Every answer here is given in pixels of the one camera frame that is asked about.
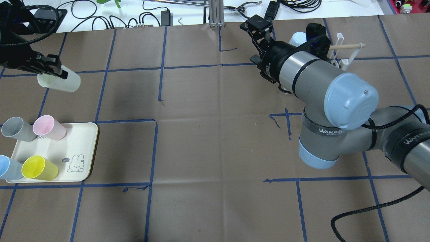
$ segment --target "wanjee logo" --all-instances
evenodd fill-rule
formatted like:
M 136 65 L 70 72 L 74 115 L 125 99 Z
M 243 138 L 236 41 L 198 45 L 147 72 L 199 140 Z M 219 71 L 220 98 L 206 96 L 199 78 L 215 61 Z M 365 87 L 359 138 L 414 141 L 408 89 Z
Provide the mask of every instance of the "wanjee logo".
M 330 134 L 332 134 L 332 135 L 340 134 L 340 133 L 343 132 L 343 130 L 336 130 L 336 131 L 328 131 L 326 129 L 318 129 L 318 130 L 319 130 L 320 133 L 329 134 L 329 135 Z
M 412 138 L 406 139 L 403 143 L 408 145 L 408 144 L 414 142 L 415 140 L 417 140 L 418 138 L 421 138 L 421 137 L 426 136 L 428 134 L 430 134 L 430 131 L 417 134 L 417 135 L 413 136 Z

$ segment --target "white tray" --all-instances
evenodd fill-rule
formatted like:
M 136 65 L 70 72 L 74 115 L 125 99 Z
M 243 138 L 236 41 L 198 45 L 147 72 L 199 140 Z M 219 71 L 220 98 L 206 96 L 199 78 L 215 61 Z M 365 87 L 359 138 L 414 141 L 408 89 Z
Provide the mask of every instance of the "white tray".
M 18 140 L 12 159 L 24 163 L 33 155 L 40 155 L 58 166 L 58 175 L 50 181 L 21 178 L 8 183 L 77 182 L 85 180 L 91 170 L 97 141 L 98 126 L 94 123 L 62 124 L 66 136 L 52 140 L 38 136 L 31 142 Z

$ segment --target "white cup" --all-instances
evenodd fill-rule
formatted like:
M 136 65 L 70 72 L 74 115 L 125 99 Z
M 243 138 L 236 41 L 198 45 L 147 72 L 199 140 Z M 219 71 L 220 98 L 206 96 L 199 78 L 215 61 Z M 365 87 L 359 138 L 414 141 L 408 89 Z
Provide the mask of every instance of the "white cup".
M 4 122 L 1 133 L 5 137 L 30 142 L 36 138 L 31 125 L 20 117 L 13 117 Z
M 37 82 L 39 83 L 39 85 L 42 87 L 66 91 L 70 93 L 78 90 L 80 86 L 79 75 L 65 66 L 62 66 L 61 68 L 63 69 L 63 71 L 68 72 L 67 79 L 62 79 L 48 74 L 38 74 Z
M 66 135 L 66 128 L 50 115 L 38 118 L 33 124 L 33 132 L 53 140 L 61 140 Z

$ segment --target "light blue cup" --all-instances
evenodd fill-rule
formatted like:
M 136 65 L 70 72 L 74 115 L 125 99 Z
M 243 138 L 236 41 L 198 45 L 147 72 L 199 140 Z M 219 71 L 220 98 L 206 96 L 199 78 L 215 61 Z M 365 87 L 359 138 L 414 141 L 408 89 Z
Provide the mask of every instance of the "light blue cup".
M 22 164 L 5 155 L 0 155 L 0 179 L 18 180 L 22 178 Z

